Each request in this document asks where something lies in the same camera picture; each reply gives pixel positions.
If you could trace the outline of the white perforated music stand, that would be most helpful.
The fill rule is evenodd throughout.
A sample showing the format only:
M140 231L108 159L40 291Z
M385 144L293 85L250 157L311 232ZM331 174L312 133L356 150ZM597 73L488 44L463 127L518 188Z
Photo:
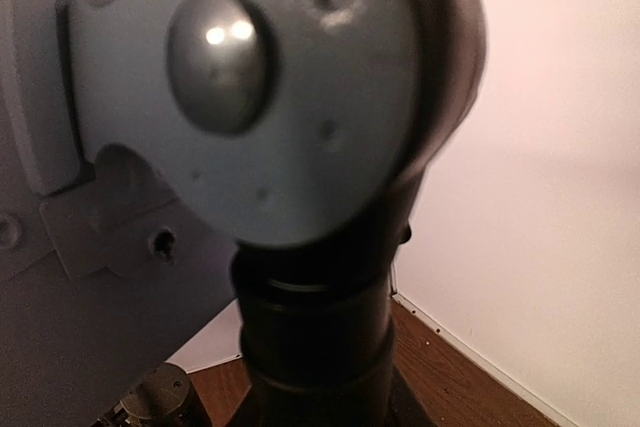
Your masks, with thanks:
M1 422L89 426L229 304L235 426L427 426L390 270L481 0L1 0Z

